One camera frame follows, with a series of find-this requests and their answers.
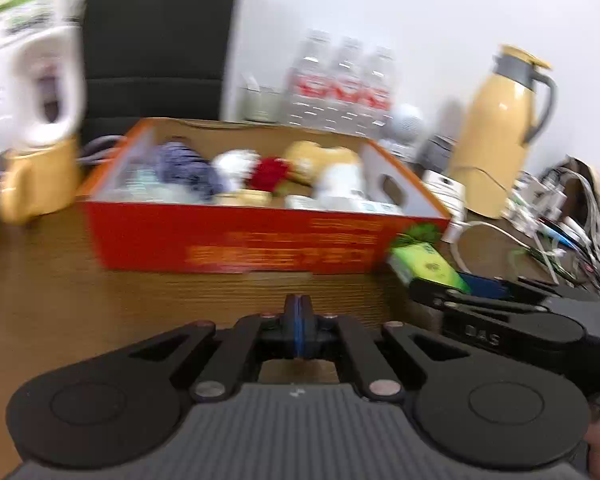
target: yellow plush toy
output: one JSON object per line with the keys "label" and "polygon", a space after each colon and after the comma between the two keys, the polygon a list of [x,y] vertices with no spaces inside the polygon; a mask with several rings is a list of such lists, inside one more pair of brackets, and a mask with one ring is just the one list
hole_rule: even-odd
{"label": "yellow plush toy", "polygon": [[320,144],[309,140],[294,142],[286,149],[282,158],[290,165],[286,177],[308,186],[312,186],[322,170],[331,164],[362,165],[358,154],[348,148],[323,148]]}

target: yellow-green package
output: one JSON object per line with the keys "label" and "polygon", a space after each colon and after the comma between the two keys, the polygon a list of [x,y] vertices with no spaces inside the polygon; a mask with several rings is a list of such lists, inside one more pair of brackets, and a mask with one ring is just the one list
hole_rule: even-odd
{"label": "yellow-green package", "polygon": [[405,285],[413,278],[422,278],[463,292],[471,292],[455,269],[430,244],[421,243],[392,249],[388,263]]}

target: silver bolt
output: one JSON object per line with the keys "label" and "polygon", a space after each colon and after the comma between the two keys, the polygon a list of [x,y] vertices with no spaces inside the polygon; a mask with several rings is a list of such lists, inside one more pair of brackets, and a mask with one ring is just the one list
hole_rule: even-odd
{"label": "silver bolt", "polygon": [[218,381],[202,381],[196,385],[196,395],[199,397],[219,397],[225,391],[224,384]]}
{"label": "silver bolt", "polygon": [[391,397],[400,393],[402,387],[399,383],[392,381],[391,379],[378,379],[369,385],[369,389],[374,395]]}

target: cardboard box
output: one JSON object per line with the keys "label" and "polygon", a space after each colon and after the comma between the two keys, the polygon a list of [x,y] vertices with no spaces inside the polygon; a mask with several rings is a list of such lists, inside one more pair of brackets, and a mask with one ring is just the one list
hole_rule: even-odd
{"label": "cardboard box", "polygon": [[[283,197],[269,208],[101,200],[103,192],[119,184],[135,156],[171,137],[187,137],[208,160],[232,149],[280,156],[296,140],[344,146],[364,163],[369,197],[396,203],[406,216],[284,209]],[[310,196],[312,189],[289,183],[286,192]],[[96,253],[109,269],[367,272],[384,260],[398,233],[423,222],[442,233],[450,220],[420,180],[372,140],[277,125],[141,120],[115,158],[94,170],[79,194]]]}

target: purple knit fabric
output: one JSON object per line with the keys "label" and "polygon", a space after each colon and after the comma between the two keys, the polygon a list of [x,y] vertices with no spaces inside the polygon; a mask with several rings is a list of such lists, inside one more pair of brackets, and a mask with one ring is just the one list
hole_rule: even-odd
{"label": "purple knit fabric", "polygon": [[161,182],[183,184],[207,198],[222,193],[216,170],[179,140],[170,140],[158,147],[155,170]]}

